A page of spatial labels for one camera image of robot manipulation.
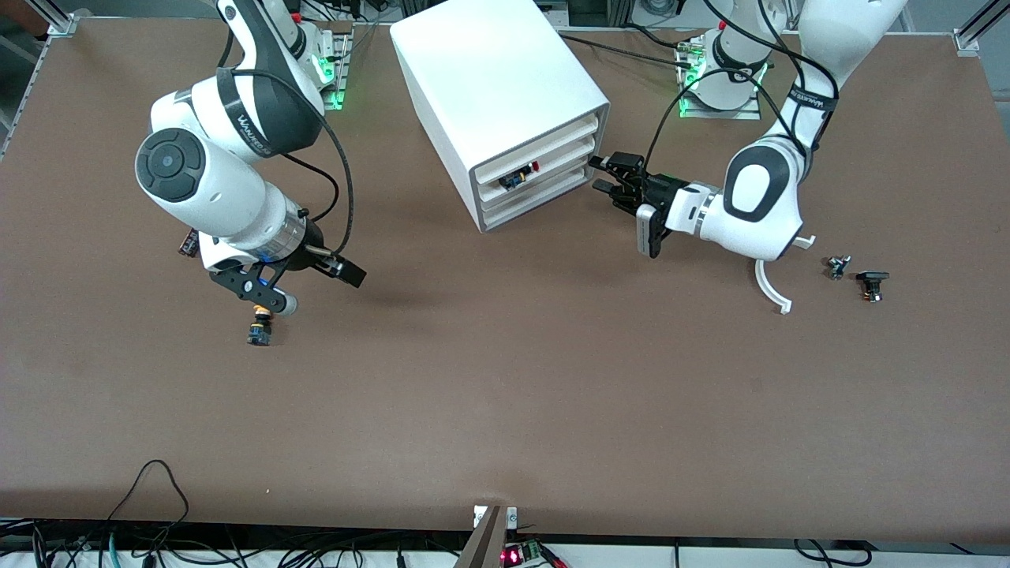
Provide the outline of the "red push button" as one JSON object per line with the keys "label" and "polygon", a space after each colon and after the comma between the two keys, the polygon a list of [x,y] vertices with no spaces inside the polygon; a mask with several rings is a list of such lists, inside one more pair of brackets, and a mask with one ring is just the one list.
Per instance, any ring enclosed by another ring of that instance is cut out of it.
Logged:
{"label": "red push button", "polygon": [[499,177],[498,183],[503,189],[510,191],[519,187],[520,184],[526,183],[528,178],[538,171],[540,171],[540,163],[532,161],[525,166],[520,166],[516,171]]}

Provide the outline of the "white curved plastic arc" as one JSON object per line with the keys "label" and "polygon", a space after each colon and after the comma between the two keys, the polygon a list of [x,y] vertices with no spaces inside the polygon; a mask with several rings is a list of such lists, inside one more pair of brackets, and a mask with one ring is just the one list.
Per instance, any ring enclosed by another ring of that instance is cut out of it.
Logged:
{"label": "white curved plastic arc", "polygon": [[[801,249],[810,249],[812,245],[815,244],[817,236],[811,234],[811,236],[795,236],[792,241],[792,247],[798,247]],[[788,314],[792,309],[792,301],[786,298],[775,288],[772,287],[771,281],[767,277],[767,270],[765,269],[765,261],[754,260],[754,276],[755,282],[758,282],[758,288],[765,298],[769,301],[775,303],[778,306],[780,314]]]}

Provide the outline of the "circuit board with red light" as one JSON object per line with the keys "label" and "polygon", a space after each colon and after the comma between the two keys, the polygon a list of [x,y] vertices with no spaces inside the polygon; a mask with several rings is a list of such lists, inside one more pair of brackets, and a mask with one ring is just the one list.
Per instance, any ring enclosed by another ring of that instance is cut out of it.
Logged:
{"label": "circuit board with red light", "polygon": [[544,557],[540,543],[537,540],[521,540],[521,542],[505,545],[500,554],[501,568],[519,568]]}

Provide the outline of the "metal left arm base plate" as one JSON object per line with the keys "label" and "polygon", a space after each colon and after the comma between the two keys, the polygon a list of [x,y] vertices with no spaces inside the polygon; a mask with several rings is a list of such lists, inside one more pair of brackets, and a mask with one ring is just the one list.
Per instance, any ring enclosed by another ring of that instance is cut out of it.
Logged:
{"label": "metal left arm base plate", "polygon": [[678,44],[675,60],[685,62],[686,69],[677,71],[681,88],[688,92],[679,100],[681,118],[758,120],[761,118],[758,103],[758,86],[750,80],[732,82],[720,73],[702,79],[702,75],[719,65],[709,54],[718,30],[712,28]]}

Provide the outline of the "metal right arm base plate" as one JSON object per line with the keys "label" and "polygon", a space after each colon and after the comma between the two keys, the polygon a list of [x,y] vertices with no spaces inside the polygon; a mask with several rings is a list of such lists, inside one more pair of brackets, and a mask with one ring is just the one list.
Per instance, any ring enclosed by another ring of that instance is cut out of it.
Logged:
{"label": "metal right arm base plate", "polygon": [[335,34],[332,30],[321,30],[315,40],[312,62],[319,78],[319,91],[327,111],[343,108],[350,71],[351,48],[354,48],[354,32]]}

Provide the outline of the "grey angled post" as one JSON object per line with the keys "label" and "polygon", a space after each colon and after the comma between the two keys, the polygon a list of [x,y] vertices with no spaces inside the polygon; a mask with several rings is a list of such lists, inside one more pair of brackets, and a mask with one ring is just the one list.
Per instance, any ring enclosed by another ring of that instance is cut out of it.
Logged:
{"label": "grey angled post", "polygon": [[502,568],[501,554],[509,531],[509,508],[487,506],[479,517],[452,568]]}

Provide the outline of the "aluminium frame profile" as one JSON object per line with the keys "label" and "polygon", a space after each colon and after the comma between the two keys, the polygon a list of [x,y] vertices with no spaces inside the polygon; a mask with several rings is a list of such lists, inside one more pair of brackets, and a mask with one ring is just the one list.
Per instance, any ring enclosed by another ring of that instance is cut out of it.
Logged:
{"label": "aluminium frame profile", "polygon": [[78,16],[55,0],[0,0],[0,161],[13,140],[54,37],[70,37]]}
{"label": "aluminium frame profile", "polygon": [[1010,14],[1010,0],[985,0],[984,4],[953,32],[960,53],[978,53],[978,40]]}

